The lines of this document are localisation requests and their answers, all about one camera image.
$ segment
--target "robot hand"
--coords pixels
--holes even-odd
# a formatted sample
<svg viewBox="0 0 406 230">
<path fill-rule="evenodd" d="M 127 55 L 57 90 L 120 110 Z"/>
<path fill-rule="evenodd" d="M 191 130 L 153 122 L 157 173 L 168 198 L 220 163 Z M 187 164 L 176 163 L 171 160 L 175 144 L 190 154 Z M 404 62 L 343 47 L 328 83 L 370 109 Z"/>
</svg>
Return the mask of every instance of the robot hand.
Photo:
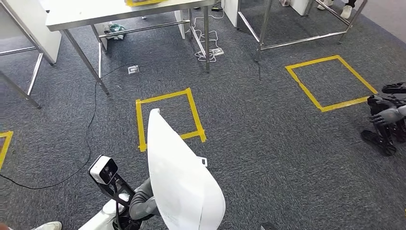
<svg viewBox="0 0 406 230">
<path fill-rule="evenodd" d="M 149 178 L 135 192 L 129 206 L 129 213 L 131 218 L 136 220 L 147 220 L 153 216 L 160 216 Z"/>
<path fill-rule="evenodd" d="M 370 121 L 379 126 L 395 123 L 405 117 L 405 115 L 402 113 L 405 108 L 406 106 L 402 106 L 400 108 L 396 108 L 393 106 L 389 109 L 383 110 L 376 115 L 371 116 Z"/>
</svg>

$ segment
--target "white paper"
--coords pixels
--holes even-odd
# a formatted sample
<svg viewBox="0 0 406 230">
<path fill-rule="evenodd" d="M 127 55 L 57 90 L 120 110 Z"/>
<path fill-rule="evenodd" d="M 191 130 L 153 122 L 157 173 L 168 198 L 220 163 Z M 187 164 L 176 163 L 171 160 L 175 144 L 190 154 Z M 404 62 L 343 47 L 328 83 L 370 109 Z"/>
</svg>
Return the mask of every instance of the white paper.
<svg viewBox="0 0 406 230">
<path fill-rule="evenodd" d="M 223 193 L 196 155 L 153 109 L 148 122 L 148 165 L 157 207 L 169 230 L 215 230 Z"/>
</svg>

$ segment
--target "metal table frame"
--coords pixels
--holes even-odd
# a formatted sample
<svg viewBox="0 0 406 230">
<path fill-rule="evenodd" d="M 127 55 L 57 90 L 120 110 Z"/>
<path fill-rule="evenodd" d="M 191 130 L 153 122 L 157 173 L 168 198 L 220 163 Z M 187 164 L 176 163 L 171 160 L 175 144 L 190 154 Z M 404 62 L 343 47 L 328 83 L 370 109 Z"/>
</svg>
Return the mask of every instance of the metal table frame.
<svg viewBox="0 0 406 230">
<path fill-rule="evenodd" d="M 249 31 L 254 36 L 255 40 L 257 41 L 258 47 L 257 47 L 257 54 L 255 56 L 256 61 L 259 61 L 262 50 L 273 49 L 273 48 L 278 48 L 278 47 L 282 47 L 282 46 L 288 46 L 288 45 L 293 45 L 293 44 L 297 44 L 297 43 L 301 43 L 301 42 L 313 41 L 313 40 L 317 40 L 317 39 L 321 39 L 321 38 L 325 38 L 325 37 L 337 36 L 337 35 L 341 35 L 341 38 L 338 41 L 338 43 L 339 44 L 342 43 L 342 41 L 345 38 L 345 35 L 350 30 L 350 28 L 352 28 L 354 22 L 357 20 L 358 16 L 361 14 L 361 12 L 364 9 L 365 5 L 367 4 L 368 0 L 363 0 L 360 8 L 357 10 L 357 12 L 355 13 L 355 15 L 351 21 L 348 21 L 347 19 L 342 18 L 337 12 L 335 12 L 333 9 L 331 9 L 330 7 L 328 7 L 324 3 L 322 3 L 321 0 L 310 0 L 309 4 L 307 5 L 307 8 L 305 10 L 306 16 L 309 15 L 309 12 L 313 6 L 313 3 L 317 2 L 318 4 L 322 5 L 327 11 L 332 13 L 336 18 L 340 19 L 340 21 L 342 21 L 345 25 L 347 25 L 346 30 L 341 31 L 341 32 L 335 32 L 335 33 L 329 33 L 329 34 L 325 34 L 325 35 L 319 35 L 319 36 L 299 39 L 299 40 L 295 40 L 295 41 L 291 41 L 291 42 L 275 44 L 275 45 L 271 45 L 271 46 L 264 45 L 264 39 L 266 36 L 265 33 L 266 33 L 266 29 L 268 27 L 269 16 L 271 14 L 272 0 L 266 0 L 266 2 L 267 2 L 267 6 L 265 8 L 265 15 L 264 15 L 264 19 L 263 19 L 262 26 L 261 26 L 261 34 L 258 37 L 257 34 L 255 33 L 254 29 L 252 29 L 251 25 L 249 24 L 249 22 L 247 21 L 247 19 L 243 15 L 243 13 L 241 12 L 241 1 L 240 0 L 238 1 L 237 29 L 239 30 L 241 21 L 243 21 L 244 24 L 248 27 Z"/>
<path fill-rule="evenodd" d="M 110 37 L 110 36 L 124 35 L 124 34 L 129 34 L 129 33 L 135 33 L 135 32 L 140 32 L 140 31 L 145 31 L 145 30 L 152 30 L 152 29 L 158 29 L 158 28 L 167 27 L 167 26 L 173 26 L 173 25 L 179 25 L 179 24 L 188 23 L 190 31 L 191 31 L 191 39 L 194 37 L 195 40 L 197 41 L 197 44 L 199 45 L 200 50 L 202 51 L 203 55 L 206 58 L 206 72 L 207 73 L 210 72 L 210 58 L 207 57 L 207 56 L 210 55 L 209 36 L 205 36 L 205 47 L 203 48 L 203 45 L 198 40 L 199 37 L 197 36 L 196 30 L 193 27 L 192 9 L 188 9 L 188 10 L 189 10 L 189 20 L 183 20 L 183 21 L 174 22 L 174 23 L 160 24 L 160 25 L 151 26 L 151 27 L 145 27 L 145 28 L 141 28 L 141 29 L 123 30 L 123 31 L 118 31 L 118 32 L 114 32 L 114 33 L 104 34 L 104 35 L 98 35 L 95 26 L 92 24 L 91 25 L 92 30 L 95 33 L 95 35 L 96 35 L 96 37 L 98 39 L 98 42 L 99 42 L 99 44 L 98 44 L 98 49 L 99 49 L 98 73 L 93 68 L 93 66 L 91 65 L 91 63 L 89 62 L 89 60 L 87 59 L 85 54 L 83 53 L 82 49 L 80 48 L 79 44 L 76 42 L 75 38 L 70 33 L 70 31 L 68 29 L 65 29 L 65 30 L 63 30 L 63 32 L 66 34 L 68 40 L 73 45 L 74 49 L 79 54 L 82 61 L 85 63 L 87 68 L 90 70 L 93 78 L 96 80 L 97 83 L 100 84 L 100 86 L 103 89 L 104 93 L 106 93 L 106 95 L 109 95 L 110 93 L 109 93 L 107 87 L 104 85 L 104 83 L 102 81 L 102 77 L 103 77 L 103 74 L 102 74 L 102 51 L 105 52 L 105 49 L 103 47 L 101 38 L 107 38 L 107 37 Z M 203 13 L 204 13 L 204 33 L 206 35 L 208 35 L 209 34 L 209 6 L 203 6 Z"/>
<path fill-rule="evenodd" d="M 34 99 L 32 99 L 31 93 L 33 91 L 35 79 L 37 77 L 38 70 L 39 70 L 39 67 L 41 65 L 42 58 L 45 58 L 47 60 L 47 62 L 51 66 L 53 66 L 54 63 L 51 61 L 51 59 L 49 57 L 44 55 L 44 53 L 43 53 L 42 49 L 40 48 L 40 46 L 33 40 L 33 38 L 29 34 L 27 34 L 27 32 L 23 29 L 23 27 L 20 25 L 20 23 L 17 21 L 17 19 L 13 16 L 13 14 L 7 9 L 7 7 L 4 5 L 4 3 L 2 1 L 0 1 L 0 7 L 2 7 L 4 9 L 4 11 L 14 21 L 14 23 L 20 28 L 21 32 L 25 35 L 25 37 L 33 44 L 33 46 L 27 47 L 27 48 L 21 48 L 21 49 L 8 50 L 8 51 L 0 52 L 0 56 L 10 55 L 10 54 L 18 54 L 18 53 L 22 53 L 22 52 L 31 51 L 31 50 L 37 50 L 38 53 L 39 53 L 38 58 L 37 58 L 37 62 L 35 64 L 35 67 L 34 67 L 34 70 L 33 70 L 33 74 L 31 76 L 30 85 L 28 86 L 28 89 L 26 91 L 21 89 L 16 83 L 14 83 L 9 77 L 7 77 L 1 71 L 0 71 L 0 77 L 2 79 L 4 79 L 8 85 L 10 85 L 14 90 L 16 90 L 23 98 L 25 98 L 35 108 L 41 109 L 41 106 Z"/>
</svg>

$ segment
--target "white camera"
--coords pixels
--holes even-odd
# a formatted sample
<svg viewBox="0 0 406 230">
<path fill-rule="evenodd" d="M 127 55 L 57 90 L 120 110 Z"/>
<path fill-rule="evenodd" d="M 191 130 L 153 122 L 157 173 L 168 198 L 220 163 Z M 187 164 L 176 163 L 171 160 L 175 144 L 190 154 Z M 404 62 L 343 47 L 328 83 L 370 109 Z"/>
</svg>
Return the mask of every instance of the white camera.
<svg viewBox="0 0 406 230">
<path fill-rule="evenodd" d="M 100 155 L 89 169 L 90 175 L 100 184 L 110 184 L 118 167 L 110 157 Z"/>
</svg>

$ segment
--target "white shoe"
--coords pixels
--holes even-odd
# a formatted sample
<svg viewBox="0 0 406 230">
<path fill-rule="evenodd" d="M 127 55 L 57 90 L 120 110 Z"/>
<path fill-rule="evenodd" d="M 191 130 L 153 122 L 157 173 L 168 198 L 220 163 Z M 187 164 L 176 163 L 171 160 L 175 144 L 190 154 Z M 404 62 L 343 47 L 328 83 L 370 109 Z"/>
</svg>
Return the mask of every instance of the white shoe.
<svg viewBox="0 0 406 230">
<path fill-rule="evenodd" d="M 326 6 L 332 6 L 332 5 L 334 4 L 333 0 L 324 0 L 323 3 L 324 3 Z M 324 6 L 322 6 L 322 5 L 318 5 L 317 8 L 318 8 L 319 10 L 321 10 L 321 11 L 325 10 Z"/>
<path fill-rule="evenodd" d="M 55 222 L 49 222 L 46 224 L 43 224 L 39 226 L 38 228 L 32 229 L 32 230 L 61 230 L 62 229 L 62 224 L 61 222 L 55 221 Z"/>
<path fill-rule="evenodd" d="M 351 16 L 352 6 L 344 6 L 343 12 L 341 13 L 341 17 L 348 19 Z"/>
</svg>

